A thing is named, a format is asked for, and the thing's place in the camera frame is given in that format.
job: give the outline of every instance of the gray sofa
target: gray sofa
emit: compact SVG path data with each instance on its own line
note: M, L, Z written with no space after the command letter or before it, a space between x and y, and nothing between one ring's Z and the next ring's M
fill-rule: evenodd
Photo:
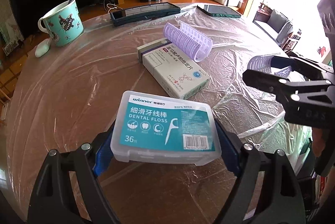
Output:
M293 24L283 14L273 10L267 22L253 21L270 38L281 46L287 36L293 32Z

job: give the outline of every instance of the barcode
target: barcode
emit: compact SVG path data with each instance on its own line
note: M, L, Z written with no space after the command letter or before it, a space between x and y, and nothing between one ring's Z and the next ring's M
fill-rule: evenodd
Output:
M209 149L205 135L183 134L184 149Z

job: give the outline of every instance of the cushion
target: cushion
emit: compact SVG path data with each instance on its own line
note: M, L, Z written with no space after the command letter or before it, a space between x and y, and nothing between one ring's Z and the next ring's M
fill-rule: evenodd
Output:
M261 28L265 33L267 33L268 36L277 43L276 39L278 36L278 32L276 32L270 25L268 25L266 22L260 22L260 21L254 21L254 23L259 28Z
M279 33L287 21L288 19L283 14L273 10L267 24Z
M279 46L282 45L282 43L285 41L287 36L293 32L293 25L290 21L286 22L284 24L283 28L280 30L278 36L277 36L277 43Z

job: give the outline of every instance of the tablet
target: tablet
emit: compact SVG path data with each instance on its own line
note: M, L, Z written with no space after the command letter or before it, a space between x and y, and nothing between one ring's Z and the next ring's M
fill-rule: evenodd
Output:
M209 16L215 17L231 17L231 18L240 18L241 14L235 11L234 9L226 6L216 6L216 5L198 5L202 12L206 13Z

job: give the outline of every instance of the plastic sheet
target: plastic sheet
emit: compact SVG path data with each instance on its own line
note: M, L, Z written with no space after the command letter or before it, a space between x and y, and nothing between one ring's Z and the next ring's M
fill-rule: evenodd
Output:
M50 149L66 152L91 142L111 125L126 90L166 96L138 62L136 47L162 38L167 22L177 27L185 22L213 40L211 53L199 63L210 83L190 100L208 103L227 130L263 151L281 148L291 158L299 153L304 127L283 120L274 95L242 81L253 56L285 54L243 17L210 17L196 5L181 5L177 15L117 28L104 15L84 22L84 34L68 46L52 47L41 58L32 51L15 89L7 127L11 185L25 215ZM303 81L298 74L290 77ZM123 224L211 223L235 181L221 159L198 167L113 160L99 179ZM260 176L250 209L261 181ZM72 183L80 212L88 217L75 176Z

